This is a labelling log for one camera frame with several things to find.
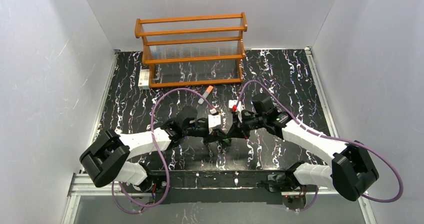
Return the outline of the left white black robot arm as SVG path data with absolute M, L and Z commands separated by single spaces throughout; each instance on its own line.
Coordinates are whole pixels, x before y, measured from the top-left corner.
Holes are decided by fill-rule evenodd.
M 201 137 L 203 143 L 225 142 L 222 119 L 216 110 L 207 118 L 197 118 L 197 109 L 185 106 L 153 132 L 117 134 L 107 130 L 81 154 L 79 161 L 96 187 L 114 181 L 126 182 L 148 190 L 155 183 L 144 165 L 129 160 L 154 151 L 166 151 L 180 145 L 187 136 Z

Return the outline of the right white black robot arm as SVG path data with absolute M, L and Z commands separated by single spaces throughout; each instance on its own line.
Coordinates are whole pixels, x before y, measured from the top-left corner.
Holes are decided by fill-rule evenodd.
M 249 139 L 251 131 L 264 128 L 269 134 L 294 143 L 324 161 L 321 165 L 299 161 L 280 177 L 273 177 L 264 184 L 290 189 L 308 185 L 334 188 L 345 199 L 356 201 L 378 180 L 379 173 L 366 149 L 315 133 L 286 111 L 280 111 L 264 93 L 255 95 L 252 103 L 254 110 L 249 111 L 237 100 L 228 102 L 233 119 L 227 133 L 229 138 Z

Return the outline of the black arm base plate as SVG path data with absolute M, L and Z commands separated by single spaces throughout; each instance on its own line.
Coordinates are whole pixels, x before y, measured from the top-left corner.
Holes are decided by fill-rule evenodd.
M 170 171 L 168 194 L 166 185 L 165 172 L 156 170 L 143 187 L 123 187 L 133 197 L 164 198 L 163 204 L 264 202 L 291 209 L 305 207 L 307 194 L 315 192 L 313 186 L 295 186 L 284 171 L 273 170 Z

